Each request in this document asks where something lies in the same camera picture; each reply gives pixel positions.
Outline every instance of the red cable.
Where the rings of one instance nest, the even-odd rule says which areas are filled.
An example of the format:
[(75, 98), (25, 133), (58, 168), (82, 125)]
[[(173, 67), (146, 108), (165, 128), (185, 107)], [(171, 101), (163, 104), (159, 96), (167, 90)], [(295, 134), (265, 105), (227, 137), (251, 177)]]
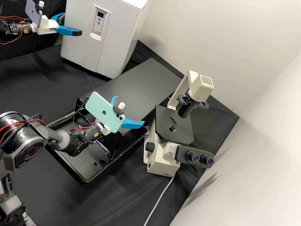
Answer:
[[(32, 119), (32, 120), (30, 120), (30, 122), (33, 122), (33, 121), (39, 121), (39, 122), (45, 124), (44, 121), (41, 120), (41, 119)], [(5, 128), (8, 128), (8, 127), (10, 127), (10, 126), (19, 126), (19, 125), (22, 125), (22, 124), (23, 124), (23, 123), (21, 123), (21, 122), (15, 122), (15, 123), (12, 123), (12, 124), (8, 124), (8, 125), (2, 127), (2, 128), (0, 129), (0, 132), (1, 132), (2, 130), (4, 130)]]
[(44, 123), (44, 121), (43, 121), (43, 120), (41, 120), (41, 119), (32, 119), (32, 120), (30, 120), (30, 122), (33, 122), (33, 121), (39, 121), (39, 122), (41, 122), (41, 123), (45, 124), (45, 123)]
[(0, 132), (2, 131), (2, 130), (4, 130), (5, 128), (7, 128), (7, 127), (10, 127), (10, 126), (19, 126), (19, 125), (22, 125), (23, 123), (20, 123), (20, 122), (16, 122), (16, 123), (12, 123), (12, 124), (9, 124), (9, 125), (6, 125), (6, 126), (4, 126), (4, 127), (2, 127), (1, 129), (0, 129)]
[(13, 128), (13, 129), (11, 129), (11, 130), (8, 130), (8, 131), (3, 135), (3, 137), (1, 138), (0, 143), (2, 142), (2, 140), (3, 140), (3, 138), (5, 137), (6, 134), (8, 134), (9, 132), (11, 132), (11, 131), (13, 131), (13, 130), (15, 130), (15, 129), (17, 129), (17, 128), (18, 128), (18, 127), (15, 127), (15, 128)]
[(22, 18), (22, 17), (19, 17), (19, 16), (7, 16), (7, 17), (0, 17), (0, 18), (11, 18), (11, 17), (16, 17), (17, 19), (25, 19), (25, 18)]
[(23, 29), (22, 29), (21, 22), (24, 22), (24, 21), (20, 21), (20, 26), (21, 26), (21, 34), (20, 34), (20, 36), (17, 37), (16, 39), (12, 40), (12, 41), (9, 41), (9, 42), (6, 42), (6, 43), (0, 43), (0, 45), (7, 45), (7, 44), (9, 44), (9, 43), (12, 43), (12, 42), (18, 40), (18, 39), (22, 36)]
[(76, 127), (76, 128), (73, 128), (73, 129), (87, 129), (89, 127)]

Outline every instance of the black cloth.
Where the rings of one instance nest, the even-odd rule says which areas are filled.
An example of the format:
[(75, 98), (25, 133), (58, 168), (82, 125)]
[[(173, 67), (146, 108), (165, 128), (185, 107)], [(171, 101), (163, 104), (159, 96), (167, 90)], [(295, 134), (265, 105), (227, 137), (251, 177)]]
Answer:
[[(182, 76), (138, 42), (129, 69), (153, 57)], [(76, 98), (103, 84), (104, 77), (62, 60), (60, 46), (0, 63), (0, 112), (42, 113), (49, 123), (74, 109)], [(216, 153), (238, 116), (213, 97), (209, 110), (191, 114), (194, 146)], [(150, 225), (169, 225), (204, 169), (182, 164), (151, 217)], [(53, 156), (42, 150), (14, 173), (19, 198), (37, 225), (143, 225), (170, 178), (149, 174), (143, 145), (101, 180), (79, 183)]]
[[(65, 12), (66, 0), (44, 0), (44, 2), (43, 15), (46, 15), (48, 18)], [(0, 5), (2, 3), (3, 6), (0, 16), (19, 16), (22, 18), (28, 18), (25, 13), (25, 2), (6, 2), (5, 0), (0, 0)], [(34, 33), (31, 36), (23, 36), (13, 43), (0, 45), (0, 61), (51, 47), (55, 43), (57, 36), (58, 34), (37, 35)]]

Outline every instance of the ribbed white panel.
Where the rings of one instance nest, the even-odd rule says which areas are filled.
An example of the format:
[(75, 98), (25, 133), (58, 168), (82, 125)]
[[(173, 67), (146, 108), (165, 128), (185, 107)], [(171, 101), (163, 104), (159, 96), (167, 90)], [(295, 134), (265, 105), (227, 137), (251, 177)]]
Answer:
[(93, 4), (111, 13), (101, 50), (97, 73), (110, 78), (119, 76), (128, 60), (131, 43), (142, 8), (123, 0), (67, 0), (65, 25), (82, 29), (81, 36), (64, 36), (61, 56), (82, 64)]

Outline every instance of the mint green smartphone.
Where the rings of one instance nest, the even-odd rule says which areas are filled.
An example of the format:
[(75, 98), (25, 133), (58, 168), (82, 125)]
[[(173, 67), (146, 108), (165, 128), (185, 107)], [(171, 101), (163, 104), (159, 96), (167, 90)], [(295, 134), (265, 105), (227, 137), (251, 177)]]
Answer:
[(124, 115), (118, 115), (113, 106), (97, 92), (93, 92), (85, 108), (111, 132), (117, 133), (125, 120)]

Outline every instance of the microscope focus knob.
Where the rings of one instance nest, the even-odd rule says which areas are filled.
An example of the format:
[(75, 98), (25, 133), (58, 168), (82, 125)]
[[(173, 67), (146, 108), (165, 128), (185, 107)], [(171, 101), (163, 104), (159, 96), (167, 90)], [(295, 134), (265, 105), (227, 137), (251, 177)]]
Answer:
[(155, 150), (155, 144), (153, 142), (147, 142), (145, 145), (145, 150), (148, 152), (153, 152)]

